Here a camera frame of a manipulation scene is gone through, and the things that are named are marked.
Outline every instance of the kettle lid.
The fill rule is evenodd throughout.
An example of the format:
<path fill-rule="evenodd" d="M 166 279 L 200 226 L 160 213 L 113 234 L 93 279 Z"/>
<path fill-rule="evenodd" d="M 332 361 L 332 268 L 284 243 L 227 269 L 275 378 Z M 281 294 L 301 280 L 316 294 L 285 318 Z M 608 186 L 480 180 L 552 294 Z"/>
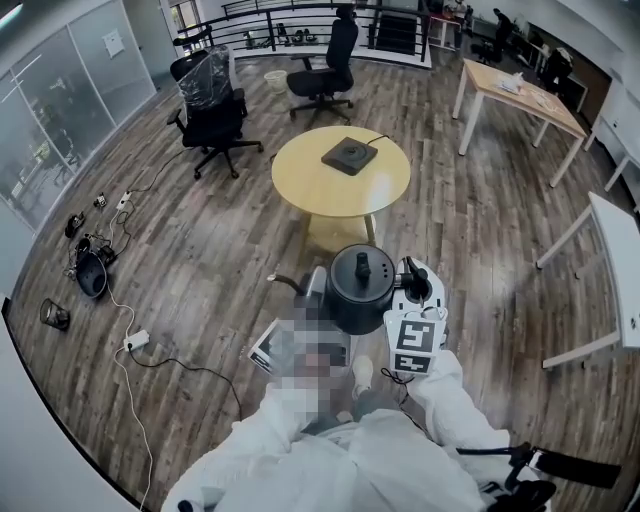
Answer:
<path fill-rule="evenodd" d="M 329 279 L 342 298 L 369 303 L 393 289 L 395 270 L 387 253 L 371 245 L 357 244 L 336 254 L 329 269 Z"/>

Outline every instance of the black kettle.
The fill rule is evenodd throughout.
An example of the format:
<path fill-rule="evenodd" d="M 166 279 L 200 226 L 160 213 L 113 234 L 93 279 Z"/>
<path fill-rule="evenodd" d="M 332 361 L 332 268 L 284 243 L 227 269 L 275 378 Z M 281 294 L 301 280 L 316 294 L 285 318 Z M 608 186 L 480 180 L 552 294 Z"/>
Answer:
<path fill-rule="evenodd" d="M 324 278 L 314 272 L 301 284 L 279 274 L 267 279 L 291 286 L 297 295 L 322 295 L 321 309 L 342 331 L 351 335 L 364 335 L 375 331 L 384 322 L 384 313 L 391 309 L 394 289 L 403 289 L 409 301 L 421 304 L 431 294 L 427 271 L 418 268 L 410 257 L 405 257 L 405 269 L 398 275 L 391 258 L 377 247 L 357 244 L 345 247 L 333 258 Z M 322 275 L 324 284 L 318 276 Z"/>
<path fill-rule="evenodd" d="M 324 304 L 344 332 L 363 335 L 383 323 L 391 307 L 395 270 L 389 256 L 371 245 L 351 245 L 333 258 L 327 272 Z"/>

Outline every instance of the glass partition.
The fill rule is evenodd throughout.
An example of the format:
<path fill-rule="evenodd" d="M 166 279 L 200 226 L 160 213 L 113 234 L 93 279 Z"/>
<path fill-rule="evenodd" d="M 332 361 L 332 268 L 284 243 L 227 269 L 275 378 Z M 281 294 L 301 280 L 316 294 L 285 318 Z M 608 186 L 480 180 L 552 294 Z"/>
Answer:
<path fill-rule="evenodd" d="M 115 125 L 60 30 L 13 68 L 29 106 L 72 169 L 79 169 Z"/>
<path fill-rule="evenodd" d="M 35 230 L 73 173 L 51 147 L 9 74 L 0 78 L 0 119 L 0 195 Z"/>
<path fill-rule="evenodd" d="M 120 124 L 155 93 L 122 6 L 109 2 L 69 28 L 96 89 Z"/>

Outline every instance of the white table leg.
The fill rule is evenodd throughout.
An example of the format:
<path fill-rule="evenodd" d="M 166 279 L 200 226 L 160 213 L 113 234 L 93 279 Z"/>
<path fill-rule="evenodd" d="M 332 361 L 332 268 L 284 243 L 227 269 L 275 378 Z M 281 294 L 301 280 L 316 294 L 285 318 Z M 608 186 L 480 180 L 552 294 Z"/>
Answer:
<path fill-rule="evenodd" d="M 604 260 L 604 254 L 596 254 L 584 266 L 576 270 L 576 279 L 582 279 L 587 273 L 591 272 L 597 265 Z"/>
<path fill-rule="evenodd" d="M 609 190 L 611 190 L 611 187 L 613 187 L 613 184 L 620 177 L 622 171 L 624 171 L 625 166 L 629 163 L 629 160 L 629 155 L 625 154 L 622 162 L 620 162 L 618 167 L 616 167 L 616 171 L 613 173 L 613 176 L 611 176 L 611 179 L 607 181 L 607 184 L 604 186 L 606 192 L 609 192 Z"/>
<path fill-rule="evenodd" d="M 462 98 L 464 96 L 464 88 L 467 86 L 467 68 L 462 66 L 462 74 L 460 75 L 460 85 L 458 85 L 458 95 L 456 96 L 456 104 L 453 107 L 453 117 L 458 119 L 460 115 L 460 107 L 462 106 Z"/>
<path fill-rule="evenodd" d="M 617 343 L 618 341 L 620 341 L 620 333 L 616 330 L 611 334 L 607 334 L 604 338 L 600 338 L 599 340 L 592 341 L 591 343 L 586 344 L 584 347 L 575 348 L 573 350 L 569 350 L 569 352 L 560 354 L 559 356 L 545 359 L 544 361 L 542 361 L 542 368 L 546 370 L 548 368 L 558 366 L 559 364 L 567 363 L 569 361 L 588 356 L 589 354 L 602 348 L 609 347 Z"/>
<path fill-rule="evenodd" d="M 551 178 L 551 181 L 549 182 L 549 185 L 551 185 L 551 188 L 554 188 L 560 181 L 560 178 L 564 176 L 564 173 L 567 172 L 567 169 L 569 168 L 569 164 L 571 164 L 572 160 L 576 156 L 576 153 L 580 149 L 580 146 L 582 145 L 582 141 L 584 141 L 584 137 L 577 138 L 576 141 L 573 143 L 573 146 L 571 146 L 571 149 L 569 150 L 569 154 L 562 161 L 562 163 L 560 164 L 560 168 L 558 169 L 558 172 L 556 172 L 555 176 Z"/>
<path fill-rule="evenodd" d="M 593 143 L 593 139 L 596 138 L 596 126 L 598 126 L 599 122 L 600 122 L 600 116 L 596 117 L 596 120 L 593 123 L 593 126 L 591 127 L 591 135 L 589 135 L 589 138 L 587 139 L 587 143 L 584 145 L 584 148 L 583 148 L 585 151 L 589 151 L 589 148 Z"/>
<path fill-rule="evenodd" d="M 536 267 L 543 268 L 549 262 L 549 260 L 553 258 L 558 253 L 558 251 L 560 251 L 560 249 L 562 249 L 565 244 L 575 236 L 580 228 L 585 225 L 585 223 L 591 218 L 592 212 L 593 208 L 591 207 L 591 205 L 587 206 L 587 208 L 580 214 L 580 217 L 578 217 L 574 221 L 574 223 L 571 224 L 571 227 L 567 231 L 565 231 L 560 238 L 558 238 L 555 244 L 551 246 L 551 249 L 545 252 L 542 258 L 536 261 Z"/>
<path fill-rule="evenodd" d="M 476 97 L 473 99 L 473 105 L 471 105 L 471 113 L 469 114 L 469 120 L 467 126 L 464 129 L 464 135 L 462 136 L 462 142 L 460 143 L 460 149 L 458 154 L 464 156 L 467 153 L 467 147 L 469 147 L 469 141 L 473 134 L 473 129 L 476 126 L 478 120 L 478 114 L 480 113 L 480 107 L 482 107 L 482 100 L 484 99 L 484 93 L 480 91 L 476 92 Z"/>
<path fill-rule="evenodd" d="M 444 21 L 441 22 L 442 23 L 442 34 L 440 35 L 440 46 L 442 48 L 446 48 L 445 43 L 447 42 L 447 25 L 448 23 L 445 23 Z"/>
<path fill-rule="evenodd" d="M 540 141 L 542 140 L 542 137 L 544 137 L 544 132 L 547 131 L 548 126 L 549 126 L 549 121 L 545 121 L 544 124 L 542 125 L 542 128 L 540 128 L 540 132 L 538 133 L 536 140 L 533 141 L 534 148 L 537 148 L 540 145 Z"/>
<path fill-rule="evenodd" d="M 580 97 L 580 102 L 578 103 L 578 108 L 576 109 L 576 112 L 580 112 L 582 110 L 582 105 L 584 105 L 584 100 L 587 97 L 588 92 L 589 92 L 589 89 L 585 87 L 582 91 L 582 96 Z"/>

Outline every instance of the chair armrest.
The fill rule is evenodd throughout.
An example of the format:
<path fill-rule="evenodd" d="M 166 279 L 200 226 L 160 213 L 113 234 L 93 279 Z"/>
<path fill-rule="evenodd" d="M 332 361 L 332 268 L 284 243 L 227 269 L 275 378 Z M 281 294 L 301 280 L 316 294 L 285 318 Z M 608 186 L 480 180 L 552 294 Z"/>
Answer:
<path fill-rule="evenodd" d="M 182 133 L 184 133 L 184 125 L 182 124 L 182 121 L 180 120 L 180 112 L 182 111 L 181 108 L 177 108 L 175 109 L 173 112 L 171 112 L 171 114 L 169 114 L 169 118 L 167 119 L 167 126 L 170 124 L 176 124 L 178 125 L 178 128 L 180 129 L 180 131 Z"/>
<path fill-rule="evenodd" d="M 233 101 L 237 102 L 240 105 L 240 111 L 242 112 L 242 117 L 247 117 L 247 104 L 244 102 L 244 89 L 238 88 L 233 90 Z"/>
<path fill-rule="evenodd" d="M 312 69 L 309 71 L 312 75 L 325 75 L 330 73 L 337 73 L 333 68 Z"/>
<path fill-rule="evenodd" d="M 244 101 L 244 89 L 238 88 L 233 90 L 233 101 Z"/>
<path fill-rule="evenodd" d="M 309 61 L 311 57 L 312 55 L 294 55 L 293 57 L 291 57 L 291 60 L 301 60 L 302 62 L 304 62 L 304 69 L 306 69 L 307 71 L 311 71 L 313 69 L 311 67 L 311 61 Z"/>

